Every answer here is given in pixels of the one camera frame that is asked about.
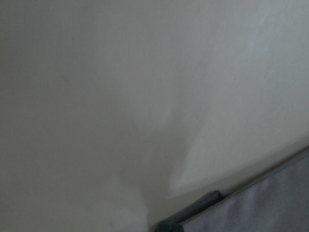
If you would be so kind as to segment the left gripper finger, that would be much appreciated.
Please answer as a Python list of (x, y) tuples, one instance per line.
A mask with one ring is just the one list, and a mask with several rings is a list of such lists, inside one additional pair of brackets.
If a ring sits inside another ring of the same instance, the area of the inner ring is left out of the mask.
[(184, 232), (183, 226), (179, 224), (159, 224), (155, 232)]

